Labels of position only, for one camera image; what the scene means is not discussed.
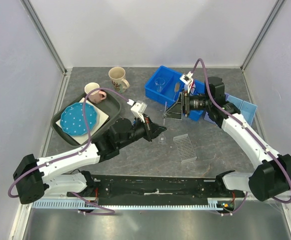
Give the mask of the clear glass beaker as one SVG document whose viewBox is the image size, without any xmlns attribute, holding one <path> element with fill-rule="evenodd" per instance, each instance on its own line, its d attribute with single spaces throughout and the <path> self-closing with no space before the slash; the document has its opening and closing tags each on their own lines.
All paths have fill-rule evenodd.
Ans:
<svg viewBox="0 0 291 240">
<path fill-rule="evenodd" d="M 156 91 L 160 93 L 165 86 L 165 83 L 166 83 L 165 79 L 163 77 L 158 77 L 155 79 L 154 82 L 155 82 Z"/>
</svg>

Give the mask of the glass stirring rod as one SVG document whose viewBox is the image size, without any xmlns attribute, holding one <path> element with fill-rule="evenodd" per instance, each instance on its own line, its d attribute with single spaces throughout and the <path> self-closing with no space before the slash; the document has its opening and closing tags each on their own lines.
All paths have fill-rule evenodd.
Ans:
<svg viewBox="0 0 291 240">
<path fill-rule="evenodd" d="M 166 121 L 166 111 L 167 111 L 167 101 L 165 102 L 165 105 L 164 105 L 163 126 L 165 126 L 165 121 Z"/>
</svg>

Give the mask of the clear well plate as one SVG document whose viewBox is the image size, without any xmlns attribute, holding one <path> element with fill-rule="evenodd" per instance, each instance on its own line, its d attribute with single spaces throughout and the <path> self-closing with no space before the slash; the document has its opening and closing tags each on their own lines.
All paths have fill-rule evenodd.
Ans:
<svg viewBox="0 0 291 240">
<path fill-rule="evenodd" d="M 188 134 L 175 136 L 173 142 L 176 145 L 182 164 L 191 163 L 197 159 L 196 152 Z"/>
</svg>

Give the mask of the small watch glass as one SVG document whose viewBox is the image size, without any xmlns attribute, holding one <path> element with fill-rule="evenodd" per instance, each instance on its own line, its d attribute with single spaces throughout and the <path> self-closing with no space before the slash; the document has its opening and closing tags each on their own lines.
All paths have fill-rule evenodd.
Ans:
<svg viewBox="0 0 291 240">
<path fill-rule="evenodd" d="M 160 145 L 166 145 L 167 144 L 166 137 L 163 134 L 159 136 L 158 143 Z"/>
</svg>

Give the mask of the tan bristle tube brush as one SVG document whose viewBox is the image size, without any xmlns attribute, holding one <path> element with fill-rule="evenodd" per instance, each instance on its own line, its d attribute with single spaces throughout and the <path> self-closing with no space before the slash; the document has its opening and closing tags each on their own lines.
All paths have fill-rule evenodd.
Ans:
<svg viewBox="0 0 291 240">
<path fill-rule="evenodd" d="M 177 82 L 174 86 L 174 97 L 173 99 L 176 101 L 178 96 L 179 96 L 179 91 L 180 91 L 180 87 L 181 87 L 181 84 L 180 82 Z"/>
</svg>

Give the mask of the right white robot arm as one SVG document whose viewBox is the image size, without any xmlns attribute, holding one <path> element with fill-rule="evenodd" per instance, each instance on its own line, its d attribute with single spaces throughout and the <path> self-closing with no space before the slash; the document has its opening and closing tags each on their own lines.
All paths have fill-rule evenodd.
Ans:
<svg viewBox="0 0 291 240">
<path fill-rule="evenodd" d="M 204 93 L 194 94 L 193 78 L 183 74 L 184 89 L 164 116 L 170 119 L 188 117 L 191 111 L 205 111 L 209 118 L 231 136 L 251 161 L 252 173 L 230 170 L 219 174 L 214 184 L 215 193 L 226 197 L 232 191 L 243 191 L 263 202 L 291 192 L 291 156 L 282 155 L 270 147 L 247 123 L 240 110 L 226 100 L 221 78 L 208 77 Z"/>
</svg>

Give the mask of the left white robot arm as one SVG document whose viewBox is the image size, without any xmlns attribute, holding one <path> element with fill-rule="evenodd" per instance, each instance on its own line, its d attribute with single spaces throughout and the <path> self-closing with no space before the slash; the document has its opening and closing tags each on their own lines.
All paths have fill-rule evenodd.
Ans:
<svg viewBox="0 0 291 240">
<path fill-rule="evenodd" d="M 144 120 L 137 118 L 135 122 L 119 118 L 84 146 L 50 157 L 26 155 L 12 175 L 14 182 L 11 187 L 16 188 L 17 194 L 13 195 L 9 189 L 8 196 L 18 198 L 23 205 L 35 202 L 45 194 L 52 194 L 56 189 L 89 197 L 96 189 L 91 178 L 81 173 L 77 180 L 66 180 L 66 172 L 110 160 L 119 155 L 122 148 L 140 139 L 151 142 L 166 129 L 147 115 Z"/>
</svg>

